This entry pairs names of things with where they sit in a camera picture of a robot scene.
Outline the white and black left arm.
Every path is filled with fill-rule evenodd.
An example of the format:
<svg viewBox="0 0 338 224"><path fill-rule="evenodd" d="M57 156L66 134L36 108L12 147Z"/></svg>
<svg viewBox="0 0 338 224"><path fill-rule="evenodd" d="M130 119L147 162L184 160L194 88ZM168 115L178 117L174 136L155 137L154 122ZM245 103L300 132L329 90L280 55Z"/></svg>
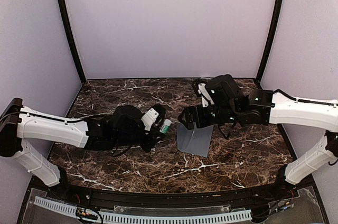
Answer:
<svg viewBox="0 0 338 224"><path fill-rule="evenodd" d="M166 134L170 121L162 105L143 113L138 108L118 106L112 114L65 118L38 112L13 98L1 114L1 156L17 160L63 201L74 197L66 171L50 163L27 140L58 142L90 151L140 146L149 152Z"/></svg>

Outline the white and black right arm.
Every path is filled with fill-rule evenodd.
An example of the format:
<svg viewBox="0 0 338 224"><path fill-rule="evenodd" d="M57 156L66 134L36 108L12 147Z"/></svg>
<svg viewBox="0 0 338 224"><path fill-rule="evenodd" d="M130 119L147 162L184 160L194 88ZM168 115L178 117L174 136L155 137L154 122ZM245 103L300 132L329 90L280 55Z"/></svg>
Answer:
<svg viewBox="0 0 338 224"><path fill-rule="evenodd" d="M280 200L302 179L324 164L337 163L337 100L303 99L284 91L256 89L245 95L229 74L192 83L199 105L188 106L179 115L186 129L228 123L241 126L292 124L325 130L324 136L297 160L278 171L269 194Z"/></svg>

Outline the grey envelope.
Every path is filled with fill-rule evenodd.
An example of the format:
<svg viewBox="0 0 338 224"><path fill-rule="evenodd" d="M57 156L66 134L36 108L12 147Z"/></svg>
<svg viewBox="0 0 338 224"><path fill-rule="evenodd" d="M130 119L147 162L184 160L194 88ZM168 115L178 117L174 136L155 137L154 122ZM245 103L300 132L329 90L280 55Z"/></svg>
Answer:
<svg viewBox="0 0 338 224"><path fill-rule="evenodd" d="M177 125L177 149L201 157L207 157L211 144L213 126L188 130L183 124Z"/></svg>

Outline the white green glue stick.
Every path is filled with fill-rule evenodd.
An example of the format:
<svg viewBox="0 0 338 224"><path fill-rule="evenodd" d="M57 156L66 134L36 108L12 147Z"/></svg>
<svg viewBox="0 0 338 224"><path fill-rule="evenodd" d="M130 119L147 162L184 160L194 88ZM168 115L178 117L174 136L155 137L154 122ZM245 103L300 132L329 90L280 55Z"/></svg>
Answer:
<svg viewBox="0 0 338 224"><path fill-rule="evenodd" d="M172 124L171 120L165 119L164 122L163 122L163 124L162 124L162 126L161 126L161 128L160 128L160 130L159 130L159 132L162 133L162 134L166 134L167 131L168 131L168 129L169 129L169 127L171 126L171 124Z"/></svg>

